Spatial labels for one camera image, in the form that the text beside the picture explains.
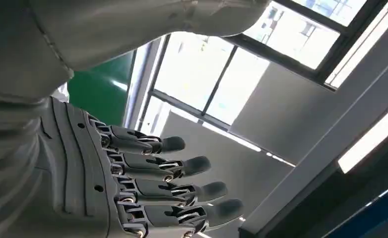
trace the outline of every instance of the window pane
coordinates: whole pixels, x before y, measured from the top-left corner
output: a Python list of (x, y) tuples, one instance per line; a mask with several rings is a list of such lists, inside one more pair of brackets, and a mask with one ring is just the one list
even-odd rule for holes
[(156, 97), (151, 97), (140, 131), (147, 135), (160, 136), (168, 119), (169, 112), (178, 114), (195, 123), (198, 122), (198, 118), (193, 115), (175, 108)]
[(316, 69), (339, 33), (271, 2), (258, 22), (244, 32), (284, 55)]
[(238, 48), (207, 114), (231, 125), (256, 88), (268, 64), (268, 61)]
[(349, 25), (366, 0), (293, 0), (344, 26)]
[(155, 88), (203, 110), (232, 48), (217, 37), (173, 33)]

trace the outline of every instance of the robotic hand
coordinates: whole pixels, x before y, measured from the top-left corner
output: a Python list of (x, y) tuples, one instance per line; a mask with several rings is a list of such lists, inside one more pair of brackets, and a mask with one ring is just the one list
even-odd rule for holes
[(187, 238), (242, 213), (178, 137), (108, 126), (49, 95), (164, 34), (245, 31), (269, 0), (0, 0), (0, 238)]

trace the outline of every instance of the white wall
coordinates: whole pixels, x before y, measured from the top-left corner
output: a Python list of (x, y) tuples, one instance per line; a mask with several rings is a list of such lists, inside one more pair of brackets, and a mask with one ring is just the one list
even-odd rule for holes
[[(184, 139), (184, 150), (165, 155), (166, 159), (185, 160), (204, 155), (211, 161), (211, 170), (191, 178), (176, 181), (179, 184), (195, 183), (205, 185), (223, 181), (229, 189), (227, 198), (239, 198), (249, 215), (292, 167), (247, 148), (232, 139), (224, 137), (198, 123), (194, 123), (170, 112), (162, 137), (177, 135)], [(213, 238), (238, 237), (234, 226), (208, 233)]]
[(334, 94), (270, 63), (230, 131), (298, 163), (334, 120)]
[(388, 46), (382, 52), (367, 55), (335, 92), (271, 63), (230, 131), (299, 163), (388, 66)]

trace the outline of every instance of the screw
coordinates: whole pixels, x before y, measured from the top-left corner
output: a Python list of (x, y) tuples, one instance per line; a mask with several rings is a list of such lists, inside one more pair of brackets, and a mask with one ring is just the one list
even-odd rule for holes
[(151, 153), (152, 153), (152, 150), (150, 150), (150, 149), (147, 149), (147, 150), (142, 152), (143, 155), (150, 155)]
[(101, 138), (101, 145), (102, 145), (102, 147), (107, 147), (109, 145), (109, 139), (102, 137)]
[(121, 202), (130, 202), (130, 203), (134, 203), (134, 199), (132, 199), (132, 198), (130, 198), (130, 197), (126, 197), (126, 198), (121, 199)]
[(174, 179), (174, 177), (172, 175), (167, 175), (163, 178), (163, 181), (164, 182), (170, 182)]
[(111, 165), (111, 173), (113, 175), (123, 175), (124, 169), (123, 169), (123, 167), (121, 167), (119, 165), (112, 164)]
[(188, 231), (186, 232), (182, 238), (191, 238), (194, 235), (194, 231)]
[(135, 232), (140, 238), (144, 236), (144, 233), (142, 231)]

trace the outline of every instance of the hole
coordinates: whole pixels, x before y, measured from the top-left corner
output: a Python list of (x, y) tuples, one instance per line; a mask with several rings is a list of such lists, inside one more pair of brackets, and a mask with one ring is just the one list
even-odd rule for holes
[(103, 192), (103, 187), (101, 185), (96, 185), (95, 190), (98, 192)]

